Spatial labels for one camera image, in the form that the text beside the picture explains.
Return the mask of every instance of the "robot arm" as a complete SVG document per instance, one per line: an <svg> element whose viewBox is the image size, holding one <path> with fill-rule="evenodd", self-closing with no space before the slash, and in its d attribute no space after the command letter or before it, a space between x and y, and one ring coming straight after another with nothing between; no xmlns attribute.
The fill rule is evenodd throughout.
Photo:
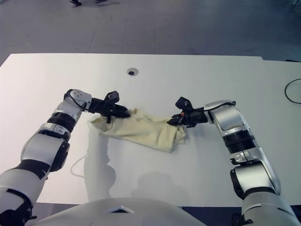
<svg viewBox="0 0 301 226"><path fill-rule="evenodd" d="M0 225L22 226L32 216L32 208L50 172L64 165L71 132L83 111L126 118L127 108L116 105L118 92L109 93L104 100L88 93L70 89L51 117L24 145L21 163L0 175Z"/></svg>
<svg viewBox="0 0 301 226"><path fill-rule="evenodd" d="M300 225L291 207L280 196L279 178L251 133L235 102L223 100L194 109L181 97L176 106L182 109L170 125L195 127L198 123L215 124L237 165L230 172L234 191L243 200L240 225Z"/></svg>

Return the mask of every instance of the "cloth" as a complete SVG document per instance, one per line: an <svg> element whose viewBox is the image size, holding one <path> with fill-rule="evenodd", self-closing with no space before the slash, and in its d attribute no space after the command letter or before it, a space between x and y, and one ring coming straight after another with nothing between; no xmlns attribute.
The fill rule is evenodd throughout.
<svg viewBox="0 0 301 226"><path fill-rule="evenodd" d="M108 124L101 116L92 121L92 125L103 136L121 138L164 152L171 152L176 144L184 144L186 134L183 126L167 124L170 118L153 117L137 108L128 111L131 117L112 117Z"/></svg>

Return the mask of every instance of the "silver arm segment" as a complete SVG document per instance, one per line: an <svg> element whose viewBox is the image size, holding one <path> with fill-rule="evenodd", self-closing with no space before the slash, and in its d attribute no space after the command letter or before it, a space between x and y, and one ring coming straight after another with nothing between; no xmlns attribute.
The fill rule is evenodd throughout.
<svg viewBox="0 0 301 226"><path fill-rule="evenodd" d="M230 152L235 167L231 179L236 194L243 199L241 225L300 226L292 208L280 195L279 178L257 145L250 127L241 112L223 100L207 104L205 116L215 124Z"/></svg>
<svg viewBox="0 0 301 226"><path fill-rule="evenodd" d="M204 110L219 106L229 100L207 104ZM215 124L230 152L231 162L236 165L237 176L241 177L241 188L245 193L253 187L270 187L276 194L281 193L279 178L257 145L251 129L241 112L235 107L224 105L213 111L205 112L210 124Z"/></svg>

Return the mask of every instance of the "black cable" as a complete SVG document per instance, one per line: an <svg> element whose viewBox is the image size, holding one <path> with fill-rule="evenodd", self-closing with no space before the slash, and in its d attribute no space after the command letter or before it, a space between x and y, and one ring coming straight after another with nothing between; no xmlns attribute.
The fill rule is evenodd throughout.
<svg viewBox="0 0 301 226"><path fill-rule="evenodd" d="M79 103L76 102L76 100L70 95L70 93L68 93L68 97L73 100L73 102L83 111L89 111L88 109L84 108L83 106L81 106Z"/></svg>
<svg viewBox="0 0 301 226"><path fill-rule="evenodd" d="M194 109L194 111L196 111L196 112L209 112L209 111L215 110L215 109L217 109L219 107L222 107L222 106L225 106L225 105L235 106L236 102L235 101L233 101L233 102L225 102L225 103L222 103L221 105L218 105L218 106L210 108L210 109L206 109L206 110L197 110L197 109Z"/></svg>
<svg viewBox="0 0 301 226"><path fill-rule="evenodd" d="M301 102L293 101L292 99L290 99L290 98L287 96L287 93L286 93L287 87L288 87L290 84L292 84L294 81L298 81L298 80L301 80L301 79L295 79L295 80L289 82L289 83L286 85L285 89L284 89L284 94L285 94L285 97L286 97L289 101L291 101L291 102L293 102L293 103L295 103L295 104L301 105Z"/></svg>

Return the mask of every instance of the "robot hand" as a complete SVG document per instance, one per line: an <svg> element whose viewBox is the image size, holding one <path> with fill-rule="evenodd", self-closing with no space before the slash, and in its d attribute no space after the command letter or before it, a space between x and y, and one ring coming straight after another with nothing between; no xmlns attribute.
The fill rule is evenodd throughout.
<svg viewBox="0 0 301 226"><path fill-rule="evenodd" d="M212 111L224 105L235 106L236 102L224 102L219 106L216 106L212 109L204 110L203 107L194 109L191 102L188 99L180 97L175 103L175 106L182 110L180 114L175 114L172 116L171 120L167 123L172 126L185 125L187 128L195 127L199 123L206 123L208 119L205 115L205 112Z"/></svg>

